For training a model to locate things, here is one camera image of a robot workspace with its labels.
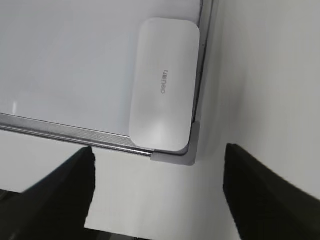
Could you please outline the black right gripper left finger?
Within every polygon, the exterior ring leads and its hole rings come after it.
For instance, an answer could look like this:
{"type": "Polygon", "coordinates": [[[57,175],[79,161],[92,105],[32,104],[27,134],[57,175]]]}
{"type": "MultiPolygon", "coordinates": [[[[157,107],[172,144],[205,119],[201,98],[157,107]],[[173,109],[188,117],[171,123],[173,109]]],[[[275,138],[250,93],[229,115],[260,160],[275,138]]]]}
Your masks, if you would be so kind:
{"type": "Polygon", "coordinates": [[[2,240],[94,240],[84,227],[96,188],[96,158],[81,148],[26,191],[0,204],[2,240]]]}

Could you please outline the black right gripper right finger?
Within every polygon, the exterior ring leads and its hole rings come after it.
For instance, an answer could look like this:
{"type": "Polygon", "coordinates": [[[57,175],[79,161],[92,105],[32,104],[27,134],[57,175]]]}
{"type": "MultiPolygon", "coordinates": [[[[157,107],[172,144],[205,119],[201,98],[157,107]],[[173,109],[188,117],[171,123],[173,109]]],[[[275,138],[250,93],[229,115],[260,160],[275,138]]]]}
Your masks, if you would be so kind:
{"type": "Polygon", "coordinates": [[[318,240],[320,201],[236,144],[227,144],[223,192],[242,240],[318,240]]]}

